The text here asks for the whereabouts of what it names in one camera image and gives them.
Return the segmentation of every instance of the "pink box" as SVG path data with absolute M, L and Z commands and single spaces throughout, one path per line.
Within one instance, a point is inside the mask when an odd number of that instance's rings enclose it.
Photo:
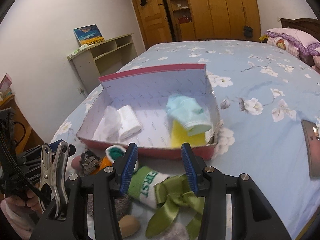
M 8 73 L 6 74 L 0 74 L 0 92 L 4 93 L 7 91 L 7 89 L 11 86 L 12 81 L 11 77 L 9 76 Z
M 105 150 L 114 144 L 127 147 L 136 143 L 139 155 L 180 159 L 181 149 L 170 147 L 172 120 L 165 107 L 173 93 L 193 97 L 210 114 L 212 129 L 206 132 L 207 145 L 193 148 L 196 155 L 211 159 L 217 143 L 220 115 L 212 87 L 206 76 L 205 64 L 161 65 L 123 71 L 99 78 L 103 90 L 98 95 L 77 136 L 89 148 Z M 124 141 L 107 141 L 103 134 L 104 110 L 130 105 L 143 129 Z

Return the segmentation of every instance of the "orange object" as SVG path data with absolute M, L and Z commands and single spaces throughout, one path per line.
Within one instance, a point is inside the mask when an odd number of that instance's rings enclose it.
M 112 166 L 111 161 L 109 161 L 109 159 L 107 157 L 104 157 L 100 163 L 100 166 L 98 169 L 95 169 L 93 172 L 91 172 L 91 175 L 97 174 L 99 171 L 101 171 L 102 169 L 104 169 L 107 166 Z

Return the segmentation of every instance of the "white wall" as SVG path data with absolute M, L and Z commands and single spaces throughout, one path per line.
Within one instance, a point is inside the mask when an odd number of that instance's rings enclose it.
M 281 27 L 277 18 L 298 19 L 313 18 L 315 14 L 306 2 L 306 0 L 257 0 L 261 33 L 271 28 Z
M 44 141 L 84 100 L 67 55 L 79 47 L 73 29 L 97 24 L 107 40 L 134 33 L 145 49 L 131 0 L 16 0 L 0 24 L 0 73 L 12 77 L 16 101 Z

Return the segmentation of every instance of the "white towel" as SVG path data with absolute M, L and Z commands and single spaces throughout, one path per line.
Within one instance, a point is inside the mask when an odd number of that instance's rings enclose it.
M 131 106 L 123 106 L 118 110 L 121 117 L 121 128 L 119 129 L 119 139 L 122 141 L 142 129 Z

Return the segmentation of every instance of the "screw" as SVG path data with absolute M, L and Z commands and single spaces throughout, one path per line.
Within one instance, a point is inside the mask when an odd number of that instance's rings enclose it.
M 206 167 L 204 168 L 204 170 L 205 170 L 206 172 L 214 172 L 214 167 L 212 167 L 212 166 L 206 166 Z
M 70 176 L 69 176 L 69 179 L 70 180 L 76 180 L 78 178 L 78 174 L 75 174 L 75 173 L 73 173 L 73 174 L 71 174 Z
M 107 173 L 113 172 L 113 168 L 111 166 L 107 166 L 104 168 L 104 172 L 107 172 Z
M 240 178 L 241 178 L 242 180 L 249 180 L 249 179 L 250 179 L 249 175 L 248 175 L 248 174 L 245 174 L 245 173 L 241 174 Z

